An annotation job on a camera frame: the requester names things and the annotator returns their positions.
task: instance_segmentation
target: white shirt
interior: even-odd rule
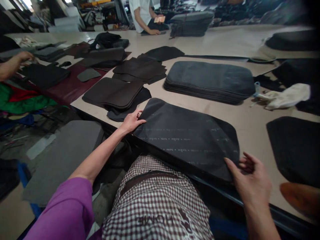
[[[133,19],[133,24],[136,27],[136,31],[138,33],[141,33],[143,31],[143,28],[139,25],[139,23],[137,23],[134,17],[134,10],[140,7],[140,17],[142,21],[144,21],[144,23],[148,25],[150,20],[152,19],[149,13],[150,0],[129,0],[129,6],[130,6],[131,16]]]

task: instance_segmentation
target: orange object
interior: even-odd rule
[[[280,191],[288,203],[307,217],[320,219],[320,189],[298,183],[283,183]]]

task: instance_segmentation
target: white cloth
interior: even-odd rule
[[[140,17],[144,21],[144,23],[148,25],[150,20],[152,19],[149,13],[150,0],[129,0],[129,6],[136,31],[138,33],[141,33],[143,31],[143,28],[139,25],[139,23],[137,23],[134,17],[134,10],[140,7]]]
[[[275,99],[272,100],[265,108],[273,110],[292,107],[301,101],[307,101],[310,98],[310,95],[310,85],[297,83],[279,93],[277,96],[274,94]]]

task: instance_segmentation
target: left hand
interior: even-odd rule
[[[146,123],[146,120],[138,120],[141,113],[142,110],[137,109],[133,113],[128,114],[119,129],[128,134],[130,132],[133,132],[139,125]]]

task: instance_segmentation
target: maroon leather sheet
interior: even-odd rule
[[[92,78],[87,82],[81,82],[77,76],[87,68],[79,64],[75,64],[68,68],[70,75],[68,78],[61,81],[59,84],[46,89],[41,90],[41,93],[52,98],[58,104],[70,106],[70,104],[79,98],[82,94],[88,91],[94,84],[96,84],[105,74],[105,71],[97,70],[101,76]]]

